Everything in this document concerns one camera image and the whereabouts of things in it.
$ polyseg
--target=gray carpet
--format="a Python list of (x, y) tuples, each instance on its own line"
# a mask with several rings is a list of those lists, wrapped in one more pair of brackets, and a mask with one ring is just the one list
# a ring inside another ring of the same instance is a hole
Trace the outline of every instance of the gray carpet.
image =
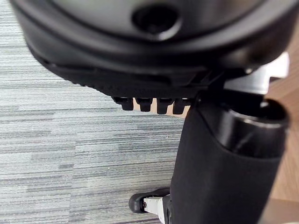
[(169, 186), (183, 122), (51, 74), (0, 0), (1, 224), (159, 223), (128, 200)]

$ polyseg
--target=black wheel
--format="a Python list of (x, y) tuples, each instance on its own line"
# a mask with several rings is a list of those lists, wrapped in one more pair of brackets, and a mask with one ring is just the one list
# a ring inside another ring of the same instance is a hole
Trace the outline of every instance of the black wheel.
[(152, 192), (140, 193), (131, 196), (129, 207), (134, 213), (146, 213), (144, 211), (143, 200), (147, 197), (164, 197), (170, 194), (170, 188), (161, 188)]

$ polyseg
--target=black plastic tab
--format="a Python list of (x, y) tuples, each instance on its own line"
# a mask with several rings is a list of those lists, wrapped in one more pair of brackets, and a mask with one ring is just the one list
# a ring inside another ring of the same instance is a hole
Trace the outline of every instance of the black plastic tab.
[(192, 99), (182, 98), (176, 99), (173, 104), (173, 114), (182, 114), (184, 112), (185, 106), (190, 106), (192, 104)]
[(132, 111), (134, 108), (133, 105), (133, 98), (126, 98), (126, 97), (112, 97), (114, 102), (120, 104), (124, 111)]
[(140, 105), (140, 111), (150, 112), (150, 106), (153, 103), (153, 98), (136, 98), (136, 102)]
[(166, 114), (169, 105), (173, 104), (174, 99), (170, 98), (158, 98), (157, 99), (157, 113)]

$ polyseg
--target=round hole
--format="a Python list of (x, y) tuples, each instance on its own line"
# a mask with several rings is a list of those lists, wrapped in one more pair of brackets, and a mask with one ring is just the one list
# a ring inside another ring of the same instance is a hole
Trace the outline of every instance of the round hole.
[(178, 21), (178, 13), (166, 5), (147, 6), (133, 15), (135, 26), (150, 35), (159, 35), (170, 30)]

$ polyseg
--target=striped carpet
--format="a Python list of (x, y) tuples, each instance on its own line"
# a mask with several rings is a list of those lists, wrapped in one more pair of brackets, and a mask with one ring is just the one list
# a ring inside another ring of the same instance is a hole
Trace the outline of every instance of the striped carpet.
[(51, 74), (0, 0), (0, 224), (159, 223), (128, 200), (169, 186), (183, 122)]

